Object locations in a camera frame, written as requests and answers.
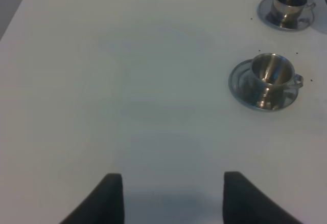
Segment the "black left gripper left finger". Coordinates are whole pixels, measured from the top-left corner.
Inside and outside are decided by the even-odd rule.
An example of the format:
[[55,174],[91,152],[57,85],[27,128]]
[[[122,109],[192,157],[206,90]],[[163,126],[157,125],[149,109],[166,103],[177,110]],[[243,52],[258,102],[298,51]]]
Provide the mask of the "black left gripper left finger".
[[110,173],[62,223],[124,223],[123,179]]

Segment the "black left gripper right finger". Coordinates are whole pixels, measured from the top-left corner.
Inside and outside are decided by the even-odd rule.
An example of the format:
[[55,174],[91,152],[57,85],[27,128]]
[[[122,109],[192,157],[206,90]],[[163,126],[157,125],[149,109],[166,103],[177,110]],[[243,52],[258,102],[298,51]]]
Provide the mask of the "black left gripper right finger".
[[278,206],[243,174],[224,173],[224,223],[291,223],[300,221]]

